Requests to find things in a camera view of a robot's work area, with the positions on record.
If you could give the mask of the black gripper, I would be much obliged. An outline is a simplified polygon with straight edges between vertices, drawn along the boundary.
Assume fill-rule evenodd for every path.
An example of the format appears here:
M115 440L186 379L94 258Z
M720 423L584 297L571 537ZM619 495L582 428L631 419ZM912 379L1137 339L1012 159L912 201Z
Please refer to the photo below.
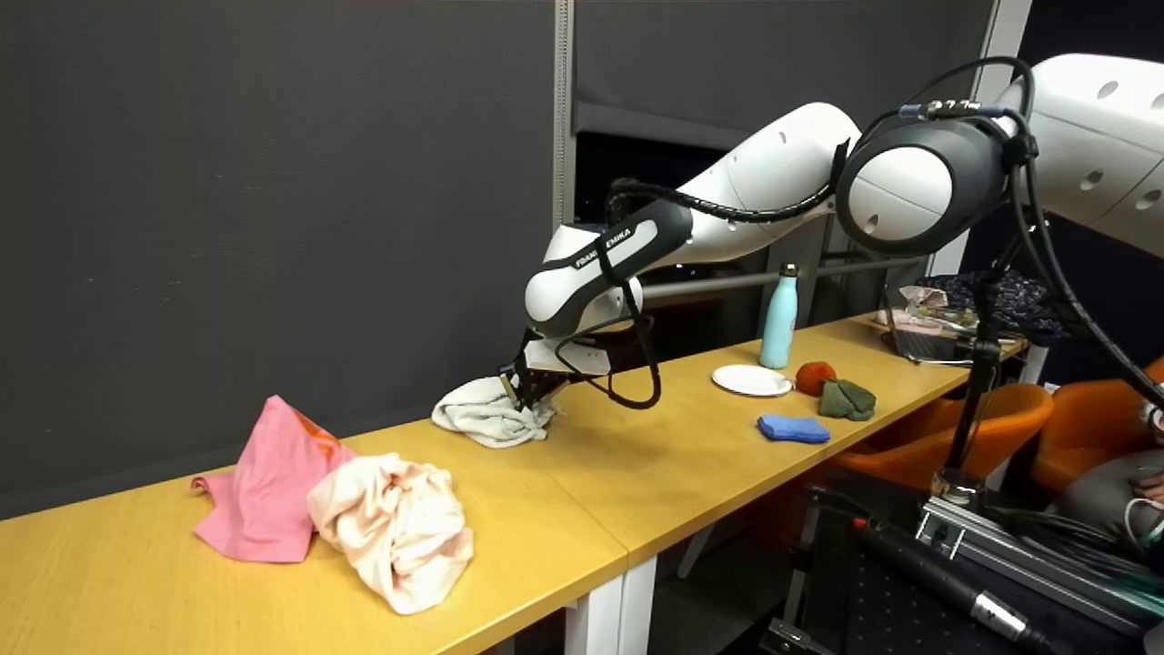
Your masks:
M536 408L566 379L571 373L544 341L524 341L514 366L502 373L502 390L517 408Z

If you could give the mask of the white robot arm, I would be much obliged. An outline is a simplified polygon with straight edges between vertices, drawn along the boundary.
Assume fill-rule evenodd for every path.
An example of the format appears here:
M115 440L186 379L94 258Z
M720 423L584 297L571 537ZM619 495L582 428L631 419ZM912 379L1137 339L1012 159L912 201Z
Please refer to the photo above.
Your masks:
M639 321L645 275L745 258L818 216L874 257L919 258L1012 213L1030 263L1063 289L1046 227L1068 218L1164 257L1160 190L1160 64L1017 64L989 102L927 90L874 126L806 102L675 190L619 184L600 231L557 231L528 277L528 339L502 390L532 408L566 379L602 375L584 339Z

